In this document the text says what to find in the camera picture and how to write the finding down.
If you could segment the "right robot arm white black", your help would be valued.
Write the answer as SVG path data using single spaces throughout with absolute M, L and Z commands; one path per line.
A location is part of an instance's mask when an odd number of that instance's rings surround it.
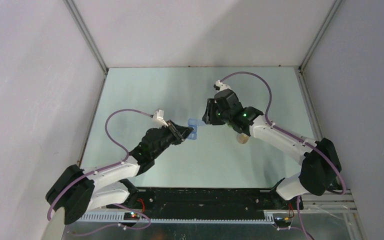
M 297 136 L 278 127 L 259 109 L 243 107 L 231 89 L 207 99 L 202 120 L 213 126 L 227 124 L 238 134 L 262 140 L 300 165 L 299 173 L 279 180 L 272 188 L 270 201 L 277 209 L 284 209 L 299 195 L 323 195 L 342 169 L 332 141 Z

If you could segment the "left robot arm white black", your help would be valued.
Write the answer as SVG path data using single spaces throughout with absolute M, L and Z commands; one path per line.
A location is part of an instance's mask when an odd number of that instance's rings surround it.
M 45 195 L 52 213 L 64 209 L 64 224 L 76 222 L 87 211 L 106 205 L 122 204 L 133 208 L 138 194 L 122 183 L 148 171 L 155 160 L 171 145 L 182 144 L 194 131 L 193 127 L 181 126 L 171 120 L 167 125 L 150 128 L 138 145 L 118 162 L 101 167 L 82 169 L 76 164 L 68 166 Z

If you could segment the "blue pill organizer box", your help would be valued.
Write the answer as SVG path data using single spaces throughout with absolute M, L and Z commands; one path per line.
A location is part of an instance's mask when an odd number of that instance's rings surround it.
M 188 126 L 193 128 L 192 132 L 187 137 L 188 140 L 196 140 L 198 135 L 198 127 L 204 126 L 205 123 L 201 119 L 189 118 Z

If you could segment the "clear amber pill bottle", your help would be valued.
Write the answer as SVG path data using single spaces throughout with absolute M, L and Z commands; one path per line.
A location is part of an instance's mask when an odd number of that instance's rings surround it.
M 246 144 L 250 137 L 245 133 L 238 133 L 236 136 L 236 140 L 239 144 Z

